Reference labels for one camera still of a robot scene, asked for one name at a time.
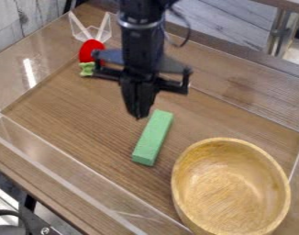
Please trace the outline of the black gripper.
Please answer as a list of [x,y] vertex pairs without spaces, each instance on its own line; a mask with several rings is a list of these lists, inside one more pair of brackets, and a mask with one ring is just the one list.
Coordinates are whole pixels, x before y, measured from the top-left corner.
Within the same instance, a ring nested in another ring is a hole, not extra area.
[[122,26],[122,48],[93,52],[97,66],[91,77],[119,83],[127,112],[135,118],[149,116],[161,91],[188,94],[192,69],[165,54],[165,38],[161,24]]

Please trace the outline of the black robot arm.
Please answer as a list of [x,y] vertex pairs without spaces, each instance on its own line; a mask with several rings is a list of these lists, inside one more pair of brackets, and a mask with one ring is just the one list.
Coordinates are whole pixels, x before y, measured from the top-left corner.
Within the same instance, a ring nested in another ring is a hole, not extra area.
[[122,47],[94,50],[94,75],[117,81],[127,112],[146,118],[160,92],[189,93],[193,70],[165,53],[166,12],[180,0],[119,0]]

